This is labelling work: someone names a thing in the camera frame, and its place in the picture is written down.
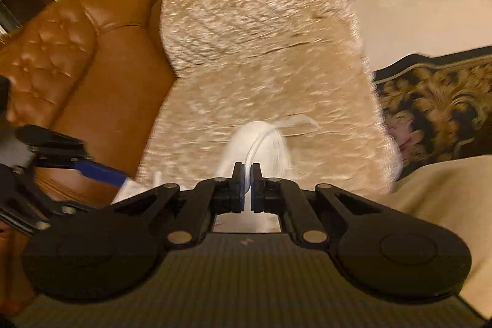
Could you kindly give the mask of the white shoelace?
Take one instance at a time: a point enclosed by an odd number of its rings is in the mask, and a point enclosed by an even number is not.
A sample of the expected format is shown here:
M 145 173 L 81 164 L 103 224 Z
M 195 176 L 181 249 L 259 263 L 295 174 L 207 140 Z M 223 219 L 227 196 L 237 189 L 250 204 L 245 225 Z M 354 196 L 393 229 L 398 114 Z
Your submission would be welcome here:
M 257 155 L 265 157 L 267 170 L 276 177 L 285 178 L 292 174 L 293 163 L 287 146 L 288 137 L 307 136 L 320 130 L 320 124 L 305 114 L 294 114 L 268 123 L 256 121 L 256 136 L 244 160 L 244 194 L 252 192 L 251 172 L 253 164 L 259 163 Z

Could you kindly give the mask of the beige quilted velvet cover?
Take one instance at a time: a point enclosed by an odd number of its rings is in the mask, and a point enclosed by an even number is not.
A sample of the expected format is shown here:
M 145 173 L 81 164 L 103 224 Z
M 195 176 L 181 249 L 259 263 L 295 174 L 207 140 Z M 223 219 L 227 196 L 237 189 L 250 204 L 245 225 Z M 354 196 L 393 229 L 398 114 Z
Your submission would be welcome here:
M 163 0 L 160 37 L 177 78 L 140 184 L 193 187 L 218 174 L 241 126 L 289 121 L 288 179 L 371 199 L 391 190 L 402 162 L 347 0 Z

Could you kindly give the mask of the brown leather sofa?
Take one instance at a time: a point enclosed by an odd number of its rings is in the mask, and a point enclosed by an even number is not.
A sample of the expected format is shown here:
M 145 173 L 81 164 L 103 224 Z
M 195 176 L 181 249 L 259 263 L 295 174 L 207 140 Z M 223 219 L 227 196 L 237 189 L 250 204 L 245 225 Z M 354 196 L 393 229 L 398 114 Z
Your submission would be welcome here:
M 161 44 L 163 0 L 58 0 L 1 43 L 1 114 L 86 142 L 135 176 L 176 75 Z

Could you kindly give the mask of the beige trouser leg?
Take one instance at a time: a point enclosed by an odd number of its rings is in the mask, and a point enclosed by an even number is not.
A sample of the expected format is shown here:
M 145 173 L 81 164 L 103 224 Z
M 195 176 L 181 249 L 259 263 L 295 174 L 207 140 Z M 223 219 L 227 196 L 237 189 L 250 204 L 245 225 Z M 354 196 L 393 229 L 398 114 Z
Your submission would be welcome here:
M 480 315 L 491 318 L 491 156 L 420 167 L 375 201 L 444 227 L 464 240 L 472 267 L 460 295 Z

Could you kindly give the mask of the dark floral patterned rug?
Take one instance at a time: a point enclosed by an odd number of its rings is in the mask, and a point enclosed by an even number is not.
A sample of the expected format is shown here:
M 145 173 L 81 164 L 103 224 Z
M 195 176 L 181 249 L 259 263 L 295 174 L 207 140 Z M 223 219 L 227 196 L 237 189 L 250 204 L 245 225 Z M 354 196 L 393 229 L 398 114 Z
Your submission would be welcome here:
M 491 153 L 491 49 L 411 54 L 375 72 L 385 126 L 406 177 L 420 167 Z

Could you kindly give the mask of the white high-top boot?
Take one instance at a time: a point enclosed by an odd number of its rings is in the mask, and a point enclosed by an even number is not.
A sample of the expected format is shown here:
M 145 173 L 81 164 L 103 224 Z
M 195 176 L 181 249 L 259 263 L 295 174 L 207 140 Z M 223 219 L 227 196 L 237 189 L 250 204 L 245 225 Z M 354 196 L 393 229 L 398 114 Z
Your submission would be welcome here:
M 167 182 L 191 189 L 199 181 L 211 177 L 228 178 L 237 162 L 244 164 L 245 210 L 239 214 L 226 212 L 215 218 L 213 230 L 220 233 L 277 233 L 279 218 L 268 212 L 255 213 L 250 205 L 250 170 L 258 163 L 265 176 L 287 178 L 291 161 L 281 124 L 265 121 L 248 122 L 233 133 L 226 144 L 213 143 L 210 148 L 186 145 L 169 159 L 149 152 L 140 166 L 137 180 L 127 179 L 113 199 L 127 200 Z

